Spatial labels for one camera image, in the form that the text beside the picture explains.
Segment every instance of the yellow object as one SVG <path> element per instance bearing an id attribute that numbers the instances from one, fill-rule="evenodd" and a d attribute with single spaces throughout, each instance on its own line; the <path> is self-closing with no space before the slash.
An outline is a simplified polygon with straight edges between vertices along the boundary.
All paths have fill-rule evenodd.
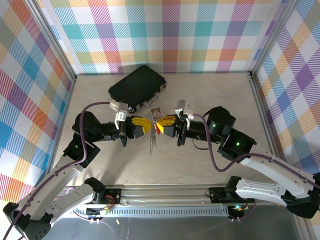
<path id="1" fill-rule="evenodd" d="M 134 117 L 132 118 L 132 123 L 136 126 L 142 127 L 143 134 L 149 132 L 152 127 L 152 123 L 144 117 Z"/>
<path id="2" fill-rule="evenodd" d="M 166 126 L 171 126 L 174 124 L 176 121 L 175 116 L 164 116 L 163 118 L 160 118 L 157 122 L 156 125 L 158 129 L 164 134 L 165 133 L 165 127 Z"/>

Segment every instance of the black case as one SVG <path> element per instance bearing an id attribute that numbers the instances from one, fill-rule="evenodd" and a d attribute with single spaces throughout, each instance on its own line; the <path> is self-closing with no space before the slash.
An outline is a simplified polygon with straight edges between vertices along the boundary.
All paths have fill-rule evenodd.
<path id="1" fill-rule="evenodd" d="M 128 108 L 132 108 L 128 112 L 134 113 L 166 86 L 167 80 L 163 76 L 147 65 L 142 65 L 110 87 L 108 92 L 117 102 L 128 104 Z"/>

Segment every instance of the black zippered case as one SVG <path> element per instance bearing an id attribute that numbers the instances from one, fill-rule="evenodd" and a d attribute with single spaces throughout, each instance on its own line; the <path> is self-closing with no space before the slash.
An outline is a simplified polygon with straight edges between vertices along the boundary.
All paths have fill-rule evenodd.
<path id="1" fill-rule="evenodd" d="M 134 113 L 166 86 L 167 80 L 163 76 L 142 65 L 110 87 L 108 92 L 115 101 L 128 104 L 128 112 Z"/>

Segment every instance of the plaid wallpaper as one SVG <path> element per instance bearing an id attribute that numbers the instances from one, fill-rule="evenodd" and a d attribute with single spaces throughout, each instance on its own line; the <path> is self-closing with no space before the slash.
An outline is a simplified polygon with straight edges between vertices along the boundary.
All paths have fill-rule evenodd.
<path id="1" fill-rule="evenodd" d="M 38 0 L 79 73 L 248 71 L 286 0 Z"/>
<path id="2" fill-rule="evenodd" d="M 300 0 L 258 73 L 281 158 L 320 172 L 320 0 Z M 312 219 L 320 239 L 320 214 Z"/>
<path id="3" fill-rule="evenodd" d="M 23 198 L 44 176 L 71 86 L 23 0 L 1 0 L 1 205 Z"/>

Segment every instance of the plaid wall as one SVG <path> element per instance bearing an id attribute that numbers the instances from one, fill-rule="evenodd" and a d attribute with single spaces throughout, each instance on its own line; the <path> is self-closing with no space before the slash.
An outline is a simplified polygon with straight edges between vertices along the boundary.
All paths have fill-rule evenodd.
<path id="1" fill-rule="evenodd" d="M 298 2 L 258 79 L 281 158 L 320 172 L 320 0 Z M 320 214 L 311 223 L 320 239 Z"/>
<path id="2" fill-rule="evenodd" d="M 23 198 L 44 176 L 71 86 L 24 1 L 1 0 L 1 205 Z"/>
<path id="3" fill-rule="evenodd" d="M 286 0 L 38 0 L 79 73 L 248 71 Z"/>

